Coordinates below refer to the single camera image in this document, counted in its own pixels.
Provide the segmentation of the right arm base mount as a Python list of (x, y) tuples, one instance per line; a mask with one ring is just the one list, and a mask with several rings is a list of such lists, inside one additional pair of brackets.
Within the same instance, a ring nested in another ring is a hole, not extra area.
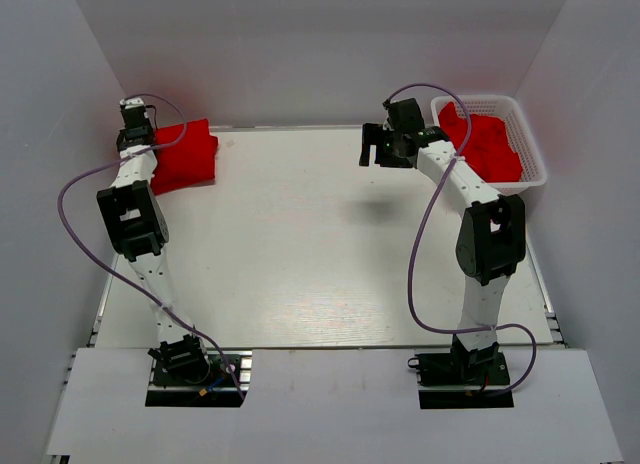
[(417, 375), (422, 410), (508, 409), (511, 379), (498, 344), (468, 351), (455, 340), (447, 352), (418, 353), (407, 366)]

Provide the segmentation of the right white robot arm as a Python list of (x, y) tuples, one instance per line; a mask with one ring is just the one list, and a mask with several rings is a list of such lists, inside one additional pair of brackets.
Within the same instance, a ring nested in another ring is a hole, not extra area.
[(472, 383), (484, 375), (482, 351), (497, 345), (498, 315), (510, 277), (526, 254), (525, 207), (486, 183), (461, 155), (462, 145), (437, 126), (426, 125), (415, 99), (386, 100), (381, 124), (362, 127), (362, 167), (413, 168), (436, 185), (460, 215), (455, 257), (465, 275), (461, 318), (451, 334), (463, 350), (451, 358), (453, 374)]

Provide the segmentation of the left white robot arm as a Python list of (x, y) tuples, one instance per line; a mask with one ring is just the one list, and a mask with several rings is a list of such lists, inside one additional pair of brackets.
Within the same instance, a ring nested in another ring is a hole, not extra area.
[(157, 166), (155, 132), (141, 98), (122, 100), (120, 112), (124, 128), (116, 146), (123, 162), (111, 186), (97, 193), (97, 202), (115, 251), (129, 262), (139, 285), (154, 296), (149, 306), (158, 343), (172, 345), (187, 331), (171, 316), (190, 320), (178, 306), (164, 249), (168, 226), (151, 189)]

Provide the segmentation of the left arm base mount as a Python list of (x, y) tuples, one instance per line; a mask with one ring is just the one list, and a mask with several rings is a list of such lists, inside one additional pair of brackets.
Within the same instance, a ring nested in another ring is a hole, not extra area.
[(192, 336), (148, 351), (145, 405), (150, 408), (239, 408), (249, 390), (252, 353), (220, 355)]

